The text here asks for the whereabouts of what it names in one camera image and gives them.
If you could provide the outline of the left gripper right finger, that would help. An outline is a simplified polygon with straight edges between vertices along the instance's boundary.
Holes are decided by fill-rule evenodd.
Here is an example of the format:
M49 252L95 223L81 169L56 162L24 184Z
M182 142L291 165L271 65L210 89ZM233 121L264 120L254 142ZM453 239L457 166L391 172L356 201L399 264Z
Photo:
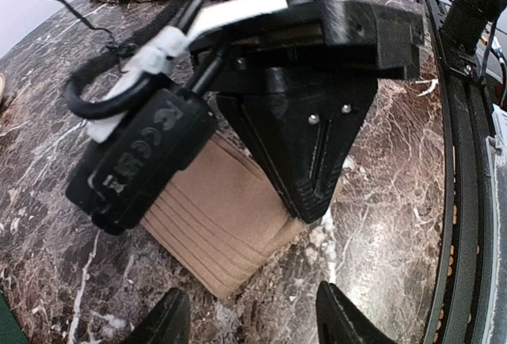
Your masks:
M315 307L320 343L395 343L333 283L320 282Z

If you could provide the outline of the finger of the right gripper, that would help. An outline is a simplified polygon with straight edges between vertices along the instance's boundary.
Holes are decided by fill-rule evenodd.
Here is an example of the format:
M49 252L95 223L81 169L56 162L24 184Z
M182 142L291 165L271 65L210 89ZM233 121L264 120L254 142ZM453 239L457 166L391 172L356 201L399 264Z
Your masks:
M215 99L288 211L310 224L330 206L377 90L371 75L265 68L223 72Z

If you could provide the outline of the plain brown sock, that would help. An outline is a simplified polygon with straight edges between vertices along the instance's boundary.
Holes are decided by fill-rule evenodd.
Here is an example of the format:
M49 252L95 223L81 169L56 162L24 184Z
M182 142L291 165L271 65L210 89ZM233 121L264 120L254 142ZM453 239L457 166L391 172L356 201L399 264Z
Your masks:
M218 298L304 229L259 165L220 135L173 176L141 224Z

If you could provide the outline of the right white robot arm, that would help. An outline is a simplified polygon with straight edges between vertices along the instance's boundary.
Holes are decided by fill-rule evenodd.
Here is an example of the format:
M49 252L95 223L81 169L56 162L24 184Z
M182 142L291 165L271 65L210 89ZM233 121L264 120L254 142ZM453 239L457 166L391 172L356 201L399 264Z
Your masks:
M287 0L232 29L215 102L288 211L311 223L330 206L381 78L419 75L416 10L367 0Z

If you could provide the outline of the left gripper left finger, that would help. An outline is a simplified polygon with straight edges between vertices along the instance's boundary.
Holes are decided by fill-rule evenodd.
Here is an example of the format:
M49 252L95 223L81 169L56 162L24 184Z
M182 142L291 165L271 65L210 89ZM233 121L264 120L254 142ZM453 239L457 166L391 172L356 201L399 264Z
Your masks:
M126 343L186 344L189 333L189 296L178 288L171 288L126 337Z

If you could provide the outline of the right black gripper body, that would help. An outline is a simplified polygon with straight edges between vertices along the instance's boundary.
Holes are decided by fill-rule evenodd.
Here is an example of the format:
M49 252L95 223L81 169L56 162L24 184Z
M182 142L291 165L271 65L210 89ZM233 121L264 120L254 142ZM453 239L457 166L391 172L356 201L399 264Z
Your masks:
M412 78L424 43L418 10L317 0L238 21L191 46L197 94L291 94L343 78Z

